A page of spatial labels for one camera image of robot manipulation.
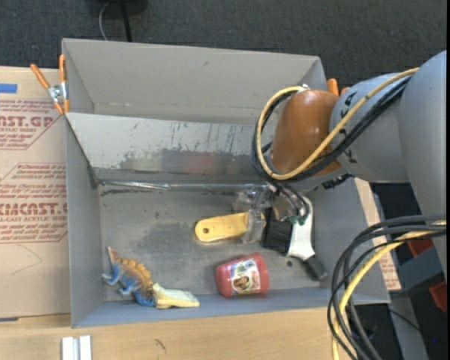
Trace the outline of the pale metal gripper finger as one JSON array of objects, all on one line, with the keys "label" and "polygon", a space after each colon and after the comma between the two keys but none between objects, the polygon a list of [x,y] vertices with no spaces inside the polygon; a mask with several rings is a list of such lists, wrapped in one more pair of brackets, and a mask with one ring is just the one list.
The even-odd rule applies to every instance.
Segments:
[{"label": "pale metal gripper finger", "polygon": [[235,198],[236,212],[263,212],[270,207],[271,191],[268,187],[247,187]]},{"label": "pale metal gripper finger", "polygon": [[262,213],[248,212],[246,230],[241,236],[241,241],[244,244],[251,244],[260,242],[263,235],[263,230],[266,226],[266,219]]}]

